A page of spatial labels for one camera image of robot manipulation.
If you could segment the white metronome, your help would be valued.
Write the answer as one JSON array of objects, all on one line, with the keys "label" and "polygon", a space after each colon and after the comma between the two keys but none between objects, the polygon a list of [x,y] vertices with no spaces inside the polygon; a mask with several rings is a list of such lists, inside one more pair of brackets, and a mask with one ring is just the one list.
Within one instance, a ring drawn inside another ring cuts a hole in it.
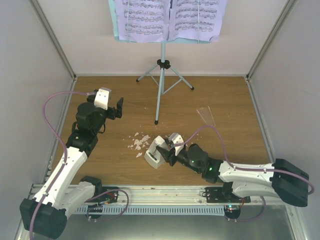
[{"label": "white metronome", "polygon": [[169,150],[168,145],[165,142],[165,139],[161,136],[157,136],[152,141],[149,148],[146,150],[144,154],[144,159],[154,169],[158,169],[165,162],[165,159],[162,157],[162,155],[156,147],[161,147],[165,150]]}]

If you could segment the clear plastic metronome cover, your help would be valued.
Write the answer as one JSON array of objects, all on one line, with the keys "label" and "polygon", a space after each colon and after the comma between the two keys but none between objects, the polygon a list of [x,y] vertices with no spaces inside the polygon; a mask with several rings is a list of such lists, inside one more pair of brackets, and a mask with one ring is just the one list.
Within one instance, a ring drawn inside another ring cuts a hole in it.
[{"label": "clear plastic metronome cover", "polygon": [[200,115],[201,119],[205,122],[206,125],[215,127],[215,120],[209,106],[200,107],[196,109],[196,112]]}]

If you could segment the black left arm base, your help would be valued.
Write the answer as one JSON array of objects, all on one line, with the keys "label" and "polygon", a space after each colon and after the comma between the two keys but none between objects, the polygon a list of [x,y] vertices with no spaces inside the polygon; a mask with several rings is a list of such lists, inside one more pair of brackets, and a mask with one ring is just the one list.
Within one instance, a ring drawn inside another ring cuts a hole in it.
[{"label": "black left arm base", "polygon": [[87,203],[98,203],[99,205],[103,204],[111,204],[111,203],[116,203],[118,201],[118,191],[119,187],[117,186],[102,186],[100,190],[96,190],[94,192],[93,197],[96,197],[104,192],[110,191],[108,193],[104,193],[103,195],[95,198],[95,199],[88,199],[86,202]]}]

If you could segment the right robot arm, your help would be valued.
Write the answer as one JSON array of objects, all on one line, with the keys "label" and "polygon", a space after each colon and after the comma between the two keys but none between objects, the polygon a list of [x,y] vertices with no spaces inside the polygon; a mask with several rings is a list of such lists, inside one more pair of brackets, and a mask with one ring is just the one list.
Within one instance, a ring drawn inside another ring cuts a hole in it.
[{"label": "right robot arm", "polygon": [[179,134],[173,138],[156,137],[155,157],[170,166],[180,163],[208,183],[222,183],[221,196],[228,203],[256,196],[278,198],[295,207],[308,205],[309,175],[285,159],[277,158],[273,163],[260,165],[236,165],[210,157],[196,143],[189,147],[182,143]]}]

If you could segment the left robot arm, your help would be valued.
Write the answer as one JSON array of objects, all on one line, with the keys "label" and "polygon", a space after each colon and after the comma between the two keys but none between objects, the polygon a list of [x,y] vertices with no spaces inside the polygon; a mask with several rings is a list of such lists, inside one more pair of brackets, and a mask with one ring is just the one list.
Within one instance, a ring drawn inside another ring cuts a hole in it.
[{"label": "left robot arm", "polygon": [[90,95],[80,104],[75,115],[71,134],[64,146],[64,153],[43,187],[33,198],[25,198],[19,210],[29,239],[34,234],[57,239],[63,233],[67,220],[86,201],[98,202],[103,197],[100,179],[85,176],[70,192],[71,181],[86,162],[98,143],[98,134],[106,130],[106,120],[121,118],[124,99],[116,107],[109,107],[107,99],[99,100]]}]

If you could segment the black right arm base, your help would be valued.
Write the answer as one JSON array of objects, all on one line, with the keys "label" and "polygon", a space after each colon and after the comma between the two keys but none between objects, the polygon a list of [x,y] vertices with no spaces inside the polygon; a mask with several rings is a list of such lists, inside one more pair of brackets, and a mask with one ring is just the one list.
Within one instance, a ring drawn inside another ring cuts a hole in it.
[{"label": "black right arm base", "polygon": [[225,190],[223,186],[209,186],[205,187],[200,195],[206,199],[207,203],[230,203],[231,198],[225,195]]}]

